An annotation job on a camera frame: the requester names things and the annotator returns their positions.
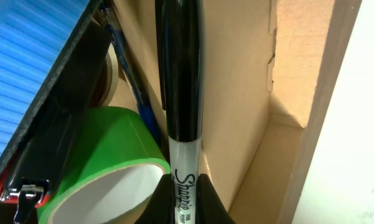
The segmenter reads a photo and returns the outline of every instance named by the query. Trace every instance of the blue pen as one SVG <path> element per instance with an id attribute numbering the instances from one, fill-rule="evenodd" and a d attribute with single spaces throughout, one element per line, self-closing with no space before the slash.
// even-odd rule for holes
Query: blue pen
<path id="1" fill-rule="evenodd" d="M 113 36 L 113 46 L 115 48 L 115 53 L 127 76 L 127 79 L 130 82 L 133 95 L 136 99 L 139 115 L 147 126 L 149 132 L 152 134 L 157 145 L 160 146 L 161 138 L 159 127 L 155 119 L 152 106 L 149 102 L 148 94 L 144 89 L 141 77 L 137 73 L 137 70 L 135 69 L 135 66 L 132 62 L 126 38 L 111 8 L 108 7 L 105 3 L 101 4 L 101 8 L 104 12 L 107 22 L 105 28 L 110 31 Z"/>

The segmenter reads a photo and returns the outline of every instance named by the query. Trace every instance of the green tape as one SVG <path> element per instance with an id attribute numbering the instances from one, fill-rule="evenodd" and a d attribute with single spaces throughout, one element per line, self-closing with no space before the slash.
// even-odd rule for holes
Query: green tape
<path id="1" fill-rule="evenodd" d="M 52 222 L 54 213 L 71 195 L 90 182 L 100 181 L 103 176 L 125 167 L 141 164 L 154 164 L 161 168 L 163 174 L 170 172 L 169 164 L 139 115 L 117 107 L 89 110 L 58 192 L 37 210 L 39 223 L 56 224 Z"/>

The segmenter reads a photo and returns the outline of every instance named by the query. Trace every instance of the masking tape roll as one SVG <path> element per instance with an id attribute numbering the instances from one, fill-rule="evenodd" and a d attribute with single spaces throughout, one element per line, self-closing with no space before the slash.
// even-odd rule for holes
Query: masking tape roll
<path id="1" fill-rule="evenodd" d="M 137 113 L 89 110 L 58 192 L 40 224 L 106 223 L 147 199 L 170 166 Z"/>

